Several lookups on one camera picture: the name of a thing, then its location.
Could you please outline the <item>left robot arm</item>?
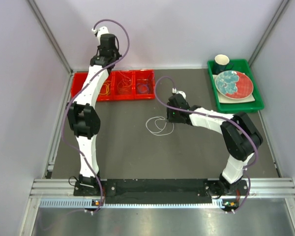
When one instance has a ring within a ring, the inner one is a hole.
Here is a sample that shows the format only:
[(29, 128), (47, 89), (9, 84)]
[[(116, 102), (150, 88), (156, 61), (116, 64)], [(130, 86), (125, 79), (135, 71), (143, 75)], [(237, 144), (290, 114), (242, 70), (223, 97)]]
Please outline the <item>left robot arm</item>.
[(114, 62), (121, 55), (116, 36), (107, 27), (93, 29), (99, 41), (96, 55), (90, 60), (87, 78), (82, 89), (69, 103), (67, 119), (78, 142), (81, 159), (79, 175), (75, 183), (75, 196), (100, 196), (102, 184), (96, 160), (96, 137), (101, 121), (95, 104), (104, 82), (108, 79)]

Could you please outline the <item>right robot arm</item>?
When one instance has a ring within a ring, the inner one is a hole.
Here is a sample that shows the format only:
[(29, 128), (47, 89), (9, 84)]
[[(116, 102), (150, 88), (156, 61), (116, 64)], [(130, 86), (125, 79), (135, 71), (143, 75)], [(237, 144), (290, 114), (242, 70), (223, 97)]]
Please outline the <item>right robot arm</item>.
[(168, 122), (206, 128), (223, 136), (229, 158), (219, 177), (217, 195), (230, 195), (236, 191), (249, 160), (263, 143), (248, 114), (222, 114), (201, 106), (190, 106), (185, 93), (175, 88), (166, 107)]

